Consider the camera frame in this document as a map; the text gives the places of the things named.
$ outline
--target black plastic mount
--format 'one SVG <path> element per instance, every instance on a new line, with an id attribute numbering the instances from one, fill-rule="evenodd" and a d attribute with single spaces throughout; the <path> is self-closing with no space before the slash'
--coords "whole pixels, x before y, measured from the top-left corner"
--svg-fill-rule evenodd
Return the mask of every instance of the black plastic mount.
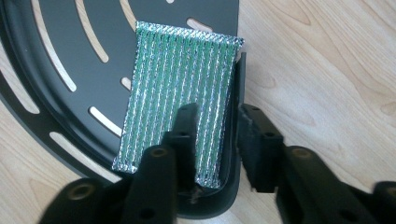
<path id="1" fill-rule="evenodd" d="M 123 14 L 120 1 L 85 0 L 92 29 L 109 57 L 107 63 L 102 63 L 81 25 L 76 1 L 40 0 L 39 4 L 51 44 L 77 89 L 69 91 L 66 88 L 46 52 L 35 22 L 32 1 L 0 0 L 3 46 L 40 113 L 31 114 L 24 109 L 3 75 L 0 76 L 0 98 L 20 124 L 58 160 L 80 175 L 108 184 L 55 143 L 50 133 L 60 133 L 89 158 L 111 171 L 120 139 L 93 118 L 89 108 L 95 106 L 122 127 L 129 92 L 121 86 L 120 80 L 132 77 L 134 31 Z M 130 0 L 129 4 L 139 21 L 189 28 L 186 20 L 194 18 L 210 26 L 215 33 L 237 35 L 238 0 L 185 0 L 173 4 L 165 0 Z M 206 190 L 198 205 L 181 205 L 180 217 L 217 216 L 226 211 L 236 197 L 240 160 L 234 138 L 237 107 L 243 103 L 245 59 L 246 54 L 243 54 L 236 65 L 227 113 L 219 174 L 223 186 L 218 190 Z M 179 204 L 185 204 L 186 199 L 179 195 Z"/>
<path id="2" fill-rule="evenodd" d="M 74 181 L 57 195 L 40 223 L 175 223 L 177 193 L 198 190 L 197 112 L 197 104 L 177 111 L 172 131 L 163 135 L 160 145 L 145 150 L 133 178 L 107 187 L 91 178 Z"/>
<path id="3" fill-rule="evenodd" d="M 276 192 L 284 223 L 396 223 L 396 182 L 373 194 L 341 182 L 313 151 L 286 147 L 275 125 L 251 105 L 240 109 L 238 148 L 251 187 Z"/>

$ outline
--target metallic ribbon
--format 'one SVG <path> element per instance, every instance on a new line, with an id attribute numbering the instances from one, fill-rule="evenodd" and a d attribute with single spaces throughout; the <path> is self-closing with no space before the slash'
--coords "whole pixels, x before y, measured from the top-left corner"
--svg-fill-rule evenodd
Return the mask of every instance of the metallic ribbon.
<path id="1" fill-rule="evenodd" d="M 134 173 L 144 149 L 160 144 L 172 129 L 177 110 L 197 103 L 196 182 L 219 188 L 224 120 L 244 40 L 143 21 L 136 23 L 136 36 L 131 96 L 113 169 Z"/>

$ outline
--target screw hole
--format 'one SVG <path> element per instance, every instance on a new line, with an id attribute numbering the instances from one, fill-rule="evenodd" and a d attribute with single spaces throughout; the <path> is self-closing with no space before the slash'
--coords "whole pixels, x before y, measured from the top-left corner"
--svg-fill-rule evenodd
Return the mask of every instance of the screw hole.
<path id="1" fill-rule="evenodd" d="M 155 217 L 155 211 L 151 208 L 144 208 L 140 211 L 140 218 L 144 220 L 152 219 Z"/>
<path id="2" fill-rule="evenodd" d="M 390 196 L 396 198 L 396 187 L 395 188 L 388 188 L 388 194 L 390 194 Z"/>
<path id="3" fill-rule="evenodd" d="M 152 157 L 162 157 L 168 153 L 168 150 L 164 148 L 155 148 L 151 151 L 151 156 Z"/>
<path id="4" fill-rule="evenodd" d="M 265 136 L 267 136 L 267 137 L 274 137 L 275 134 L 274 134 L 274 133 L 265 133 Z"/>
<path id="5" fill-rule="evenodd" d="M 348 210 L 345 210 L 345 209 L 340 210 L 339 214 L 343 219 L 345 219 L 349 222 L 357 222 L 358 221 L 358 217 Z"/>
<path id="6" fill-rule="evenodd" d="M 95 186 L 92 184 L 79 184 L 69 190 L 67 196 L 70 200 L 81 200 L 90 196 L 95 191 Z"/>
<path id="7" fill-rule="evenodd" d="M 308 159 L 311 157 L 311 153 L 303 148 L 295 148 L 291 153 L 300 159 Z"/>

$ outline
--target wooden floor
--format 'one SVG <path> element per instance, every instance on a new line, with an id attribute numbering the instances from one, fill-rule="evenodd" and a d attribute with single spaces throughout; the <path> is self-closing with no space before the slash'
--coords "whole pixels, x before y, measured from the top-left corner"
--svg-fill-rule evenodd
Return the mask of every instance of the wooden floor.
<path id="1" fill-rule="evenodd" d="M 314 149 L 364 190 L 396 180 L 396 1 L 241 0 L 239 36 L 246 39 L 245 100 L 268 115 L 286 144 Z M 4 52 L 0 65 L 14 83 Z M 77 178 L 0 104 L 0 223 L 38 221 Z M 251 192 L 242 172 L 229 211 L 179 222 L 280 219 L 274 195 Z"/>

